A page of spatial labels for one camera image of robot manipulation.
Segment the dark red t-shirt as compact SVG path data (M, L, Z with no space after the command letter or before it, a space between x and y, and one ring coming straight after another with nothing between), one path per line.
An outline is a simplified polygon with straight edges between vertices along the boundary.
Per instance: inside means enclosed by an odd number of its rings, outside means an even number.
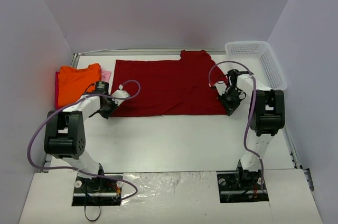
M217 91L209 87L223 74L204 50L182 50L179 60L117 60L111 90L125 83L124 90L135 98L113 116L225 115Z

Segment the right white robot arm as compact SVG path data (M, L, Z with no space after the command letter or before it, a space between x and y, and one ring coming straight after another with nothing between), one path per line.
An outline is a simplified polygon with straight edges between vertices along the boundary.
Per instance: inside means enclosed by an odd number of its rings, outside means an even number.
M243 139L245 153L234 175L236 186L245 189L254 179L263 177L262 159L273 137L285 125L284 92L263 84L249 71L232 69L226 78L226 82L218 81L214 86L228 116L245 98L251 98Z

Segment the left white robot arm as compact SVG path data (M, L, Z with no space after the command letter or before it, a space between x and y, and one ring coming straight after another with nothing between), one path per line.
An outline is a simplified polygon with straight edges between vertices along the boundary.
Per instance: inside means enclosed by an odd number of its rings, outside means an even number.
M95 114L107 119L117 107L112 99L95 96L56 115L52 115L54 111L48 112L52 118L45 128L44 151L75 168L80 177L88 179L87 185L94 191L105 188L106 177L102 165L85 150L84 121Z

